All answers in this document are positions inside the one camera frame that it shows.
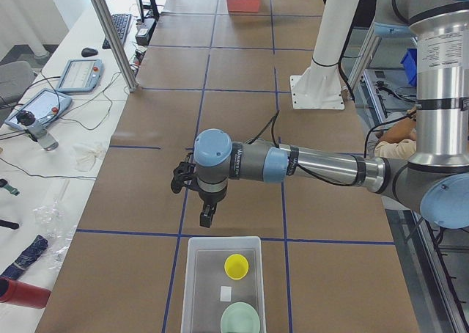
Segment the person forearm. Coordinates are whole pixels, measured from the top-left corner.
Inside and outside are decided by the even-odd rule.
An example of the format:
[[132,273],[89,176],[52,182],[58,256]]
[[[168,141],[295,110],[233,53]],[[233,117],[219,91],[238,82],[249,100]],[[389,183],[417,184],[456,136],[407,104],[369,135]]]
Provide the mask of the person forearm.
[[406,112],[406,118],[395,122],[379,139],[374,147],[374,156],[407,160],[417,148],[416,107]]

